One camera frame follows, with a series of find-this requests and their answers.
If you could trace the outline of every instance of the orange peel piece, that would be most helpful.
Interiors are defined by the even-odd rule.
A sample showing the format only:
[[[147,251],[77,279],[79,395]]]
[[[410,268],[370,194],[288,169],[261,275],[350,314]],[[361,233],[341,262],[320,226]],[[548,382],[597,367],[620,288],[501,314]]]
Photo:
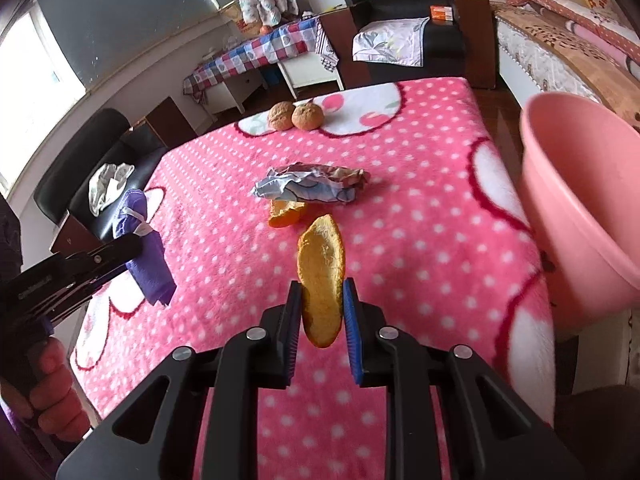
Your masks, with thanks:
[[[272,200],[269,211],[269,227],[287,227],[295,224],[306,211],[304,202]]]
[[[316,219],[298,240],[298,278],[302,284],[302,323],[309,341],[330,346],[342,326],[344,244],[331,215]]]

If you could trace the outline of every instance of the black leather sofa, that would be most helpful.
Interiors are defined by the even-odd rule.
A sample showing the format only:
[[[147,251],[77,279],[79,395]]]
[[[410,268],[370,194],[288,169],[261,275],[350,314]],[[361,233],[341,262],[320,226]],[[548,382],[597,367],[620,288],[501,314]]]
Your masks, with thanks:
[[[33,198],[55,224],[60,224],[69,211],[98,240],[108,242],[113,239],[111,225],[118,202],[94,217],[89,209],[89,179],[103,164],[125,162],[135,166],[125,189],[144,189],[168,151],[147,124],[131,130],[125,116],[105,108],[89,118],[62,149],[38,183]]]
[[[432,5],[453,7],[453,0],[351,0],[358,30],[371,22],[422,18]],[[430,21],[424,29],[424,66],[367,62],[373,84],[425,77],[465,75],[465,41],[457,25]]]

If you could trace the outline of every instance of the hand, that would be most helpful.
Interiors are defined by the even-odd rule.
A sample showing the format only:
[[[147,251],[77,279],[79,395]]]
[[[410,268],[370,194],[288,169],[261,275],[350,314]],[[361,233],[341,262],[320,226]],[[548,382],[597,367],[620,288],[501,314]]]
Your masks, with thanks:
[[[65,367],[65,348],[50,337],[38,365],[46,377],[30,393],[29,401],[13,386],[0,378],[0,393],[4,402],[17,416],[29,420],[33,409],[41,410],[40,429],[66,442],[79,442],[89,430],[89,417],[82,408],[76,391],[71,387],[71,371]]]

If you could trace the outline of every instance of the orange box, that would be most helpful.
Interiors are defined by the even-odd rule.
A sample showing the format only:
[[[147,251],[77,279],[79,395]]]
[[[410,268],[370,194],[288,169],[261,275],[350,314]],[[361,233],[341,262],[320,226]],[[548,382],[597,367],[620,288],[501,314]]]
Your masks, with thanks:
[[[445,7],[440,5],[431,6],[431,19],[432,20],[446,20],[448,22],[453,21],[453,9],[451,7]]]

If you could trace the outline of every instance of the polka dot blanket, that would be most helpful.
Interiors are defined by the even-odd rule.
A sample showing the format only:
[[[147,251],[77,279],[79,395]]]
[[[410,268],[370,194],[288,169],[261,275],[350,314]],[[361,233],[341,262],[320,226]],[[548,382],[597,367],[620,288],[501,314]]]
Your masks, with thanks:
[[[92,299],[72,368],[99,413],[177,346],[220,347],[284,303],[298,237],[330,212],[363,301],[424,345],[472,346],[551,423],[539,254],[468,83],[425,79],[314,101],[322,130],[273,132],[259,114],[164,156],[148,184],[164,192],[150,223],[178,289],[168,307],[151,305],[123,274]],[[271,166],[298,161],[363,168],[371,180],[353,203],[272,229],[267,201],[249,192]],[[354,385],[344,332],[323,350],[302,335],[291,387],[260,391],[260,478],[383,478],[385,413],[383,390]]]

